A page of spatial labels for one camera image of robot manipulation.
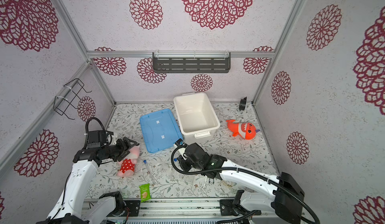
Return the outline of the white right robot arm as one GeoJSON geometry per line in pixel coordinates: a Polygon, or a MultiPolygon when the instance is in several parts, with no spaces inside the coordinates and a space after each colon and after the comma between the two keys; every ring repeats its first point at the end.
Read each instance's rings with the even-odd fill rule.
{"type": "Polygon", "coordinates": [[[264,174],[242,167],[216,154],[208,154],[197,143],[186,144],[179,139],[174,144],[171,164],[175,171],[184,175],[203,175],[209,179],[234,182],[248,191],[237,191],[230,209],[241,214],[237,222],[261,212],[274,212],[290,224],[318,224],[320,220],[305,203],[305,193],[288,173],[264,174]]]}

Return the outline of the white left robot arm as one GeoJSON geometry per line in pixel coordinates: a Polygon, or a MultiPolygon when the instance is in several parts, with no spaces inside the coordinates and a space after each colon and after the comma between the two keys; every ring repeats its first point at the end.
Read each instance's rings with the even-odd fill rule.
{"type": "Polygon", "coordinates": [[[82,208],[86,192],[102,162],[106,159],[120,162],[134,153],[136,147],[139,147],[139,143],[124,137],[109,146],[79,150],[61,196],[46,220],[39,223],[100,224],[108,216],[120,217],[126,214],[126,203],[119,191],[103,194],[85,216],[82,215],[82,208]]]}

